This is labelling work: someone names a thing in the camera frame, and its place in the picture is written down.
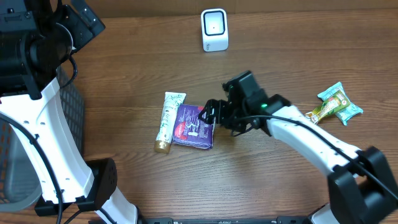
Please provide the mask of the purple pad package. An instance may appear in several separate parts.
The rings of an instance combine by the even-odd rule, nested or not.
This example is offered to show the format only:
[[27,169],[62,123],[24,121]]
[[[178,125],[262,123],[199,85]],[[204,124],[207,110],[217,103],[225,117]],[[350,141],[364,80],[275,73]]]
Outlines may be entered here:
[[199,149],[213,147],[214,126],[199,119],[202,106],[180,105],[174,125],[172,142]]

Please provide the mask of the white cream tube gold cap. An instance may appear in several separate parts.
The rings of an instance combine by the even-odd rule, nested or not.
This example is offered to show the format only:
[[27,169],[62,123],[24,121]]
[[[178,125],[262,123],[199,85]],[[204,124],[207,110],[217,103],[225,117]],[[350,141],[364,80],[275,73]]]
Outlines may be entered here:
[[164,105],[160,121],[160,129],[155,139],[155,152],[160,152],[164,154],[168,154],[170,152],[170,145],[173,138],[173,131],[178,108],[184,102],[185,97],[185,93],[165,93]]

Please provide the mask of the green yellow juice pouch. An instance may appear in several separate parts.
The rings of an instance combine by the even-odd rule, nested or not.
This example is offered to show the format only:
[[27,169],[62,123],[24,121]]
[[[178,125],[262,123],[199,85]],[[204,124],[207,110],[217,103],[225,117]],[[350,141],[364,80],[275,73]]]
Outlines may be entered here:
[[350,105],[349,99],[341,90],[325,99],[323,103],[314,110],[305,113],[305,117],[314,124],[317,124],[321,119],[336,114],[337,112],[347,108]]

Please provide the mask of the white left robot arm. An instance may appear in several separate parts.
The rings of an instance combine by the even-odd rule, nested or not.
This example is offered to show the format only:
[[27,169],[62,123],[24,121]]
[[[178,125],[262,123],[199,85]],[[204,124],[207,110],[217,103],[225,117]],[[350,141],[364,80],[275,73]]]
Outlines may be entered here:
[[40,217],[76,204],[106,223],[140,223],[139,210],[118,189],[110,158],[85,161],[62,108],[57,70],[104,31],[84,1],[1,2],[1,119],[22,143],[40,180]]

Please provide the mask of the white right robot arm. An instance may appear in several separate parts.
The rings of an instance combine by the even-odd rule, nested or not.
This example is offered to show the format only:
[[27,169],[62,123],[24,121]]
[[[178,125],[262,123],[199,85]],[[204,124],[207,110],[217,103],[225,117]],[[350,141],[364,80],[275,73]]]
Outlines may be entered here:
[[307,223],[379,223],[397,210],[397,183],[384,154],[362,151],[307,120],[280,95],[208,100],[198,115],[238,134],[248,124],[299,152],[327,178],[330,201]]

